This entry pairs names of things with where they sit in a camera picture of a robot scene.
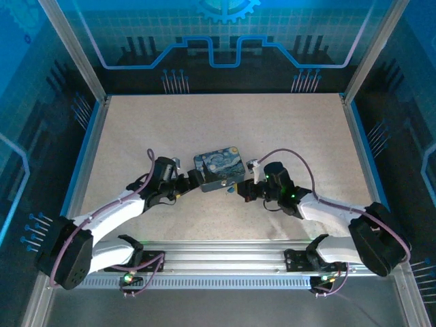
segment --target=gear logo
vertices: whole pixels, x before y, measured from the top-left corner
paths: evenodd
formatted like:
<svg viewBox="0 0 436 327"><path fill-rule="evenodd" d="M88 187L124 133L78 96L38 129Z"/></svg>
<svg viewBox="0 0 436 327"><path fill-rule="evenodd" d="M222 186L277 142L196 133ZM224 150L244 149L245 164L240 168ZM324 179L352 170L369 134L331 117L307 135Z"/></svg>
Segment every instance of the gear logo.
<svg viewBox="0 0 436 327"><path fill-rule="evenodd" d="M260 5L260 0L196 0L197 13L223 24L245 19L245 14L254 12L255 5Z"/></svg>
<svg viewBox="0 0 436 327"><path fill-rule="evenodd" d="M33 35L40 21L37 0L0 0L0 9L9 10L14 22L26 33Z"/></svg>

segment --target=aluminum frame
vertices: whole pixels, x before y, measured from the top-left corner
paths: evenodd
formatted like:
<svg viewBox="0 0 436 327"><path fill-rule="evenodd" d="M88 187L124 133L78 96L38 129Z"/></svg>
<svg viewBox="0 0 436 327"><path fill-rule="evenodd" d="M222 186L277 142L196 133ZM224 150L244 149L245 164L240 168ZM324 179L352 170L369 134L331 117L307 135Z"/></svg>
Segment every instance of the aluminum frame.
<svg viewBox="0 0 436 327"><path fill-rule="evenodd" d="M104 103L107 98L106 92L59 4L56 0L38 1L94 97L99 103Z"/></svg>
<svg viewBox="0 0 436 327"><path fill-rule="evenodd" d="M352 134L354 145L358 153L360 165L362 166L362 171L367 181L371 199L376 202L381 202L380 193L376 186L375 179L369 165L367 152L365 151L363 145L362 138L366 138L366 136L362 135L358 129L358 123L356 117L354 116L351 104L343 101L343 109L347 118L349 130ZM398 290L401 304L403 306L409 326L431 327L429 315L425 309L424 301L421 298L418 285L416 284L416 280L414 278L414 274L412 273L409 262L397 266L392 271L391 275L393 275L395 279L396 288Z"/></svg>
<svg viewBox="0 0 436 327"><path fill-rule="evenodd" d="M373 67L380 52L383 50L386 42L388 41L392 31L396 27L397 22L403 15L409 0L394 0L388 12L381 23L379 31L376 33L373 41L368 47L365 55L363 56L357 70L354 72L347 89L345 90L345 103L350 104L356 96L358 90L362 86L365 78Z"/></svg>

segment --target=blue vertical strip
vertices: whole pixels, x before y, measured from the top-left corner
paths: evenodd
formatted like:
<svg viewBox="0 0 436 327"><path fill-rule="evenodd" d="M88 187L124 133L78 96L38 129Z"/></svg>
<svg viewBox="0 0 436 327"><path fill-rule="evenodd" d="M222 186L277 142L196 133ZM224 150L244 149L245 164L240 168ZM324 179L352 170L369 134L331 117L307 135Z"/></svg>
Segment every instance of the blue vertical strip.
<svg viewBox="0 0 436 327"><path fill-rule="evenodd" d="M67 194L66 194L65 199L63 201L63 206L61 209L61 216L66 216L66 214L68 213L68 208L69 208L69 205L70 205L72 197L73 197L74 187L76 186L77 178L79 176L79 171L82 167L84 154L87 151L89 138L91 137L91 133L92 133L93 128L94 128L95 117L97 116L99 105L100 105L99 102L95 102L93 113L91 115L91 118L89 119L87 132L84 135L82 147L80 148L79 156L77 157L76 166L74 167L73 175L71 177L71 181L69 182Z"/></svg>
<svg viewBox="0 0 436 327"><path fill-rule="evenodd" d="M383 185L382 185L382 182L380 180L380 175L379 175L379 172L377 171L374 157L373 157L373 154L371 152L371 148L369 147L369 143L368 143L368 139L367 139L366 134L365 134L365 130L363 128L362 120L360 119L359 112L357 111L356 103L354 101L352 101L351 106L352 106L353 115L354 115L354 118L356 120L357 127L359 129L359 135L360 135L360 138L362 138L363 147L364 147L365 153L367 154L367 157L368 157L369 167L371 169L371 174L374 177L375 186L376 186L377 192L379 194L380 202L386 208L388 208L388 210L390 211L388 199L386 198L386 194L384 193Z"/></svg>

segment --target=metal box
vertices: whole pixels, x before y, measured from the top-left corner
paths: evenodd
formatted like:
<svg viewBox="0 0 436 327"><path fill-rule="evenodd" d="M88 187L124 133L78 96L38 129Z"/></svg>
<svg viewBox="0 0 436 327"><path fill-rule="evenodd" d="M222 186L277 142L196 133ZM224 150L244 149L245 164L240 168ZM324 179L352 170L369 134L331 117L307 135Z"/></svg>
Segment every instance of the metal box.
<svg viewBox="0 0 436 327"><path fill-rule="evenodd" d="M204 178L204 184L201 186L203 192L222 189L244 181L245 167L235 146L196 155L193 162Z"/></svg>

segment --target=green led light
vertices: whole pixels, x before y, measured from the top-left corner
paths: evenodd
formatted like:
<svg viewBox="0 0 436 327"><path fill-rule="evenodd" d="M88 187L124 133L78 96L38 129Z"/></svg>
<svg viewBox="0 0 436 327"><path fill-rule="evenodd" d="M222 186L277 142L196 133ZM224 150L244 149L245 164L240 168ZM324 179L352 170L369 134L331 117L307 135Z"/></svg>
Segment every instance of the green led light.
<svg viewBox="0 0 436 327"><path fill-rule="evenodd" d="M125 275L124 276L124 281L126 282L126 283L130 283L131 281L133 281L134 280L134 277L131 275L131 274L128 274L128 275Z"/></svg>

